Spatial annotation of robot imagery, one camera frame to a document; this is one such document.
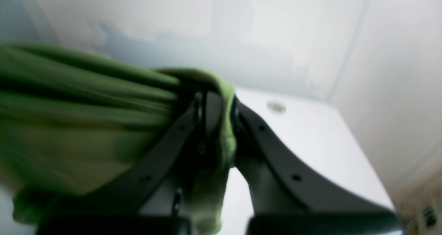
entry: green cloth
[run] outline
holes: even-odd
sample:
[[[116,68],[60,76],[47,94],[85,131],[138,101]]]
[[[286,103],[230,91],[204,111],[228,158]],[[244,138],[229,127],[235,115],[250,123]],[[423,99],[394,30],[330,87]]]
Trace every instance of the green cloth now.
[[[0,44],[0,172],[25,185],[14,219],[37,223],[60,200],[122,174],[155,145],[202,88],[223,98],[218,164],[197,175],[191,218],[221,229],[235,138],[234,88],[193,68],[148,70],[38,43]]]

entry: black metal bracket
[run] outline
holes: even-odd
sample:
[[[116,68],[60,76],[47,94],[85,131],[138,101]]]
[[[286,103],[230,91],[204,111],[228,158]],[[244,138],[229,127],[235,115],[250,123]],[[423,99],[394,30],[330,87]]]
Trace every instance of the black metal bracket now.
[[[194,176],[199,169],[216,164],[214,141],[219,136],[221,115],[219,95],[197,93],[186,112],[144,158],[111,183],[63,203],[41,223],[38,234],[60,232],[61,224],[70,227],[72,234],[84,234],[94,220],[101,231],[125,227],[125,233],[130,234],[142,227],[139,224],[150,224],[150,234],[191,234],[187,206]],[[382,234],[402,230],[393,211],[316,173],[238,100],[232,105],[230,119],[238,145],[232,164],[249,183],[256,214],[248,234]],[[315,224],[322,228],[312,228]]]

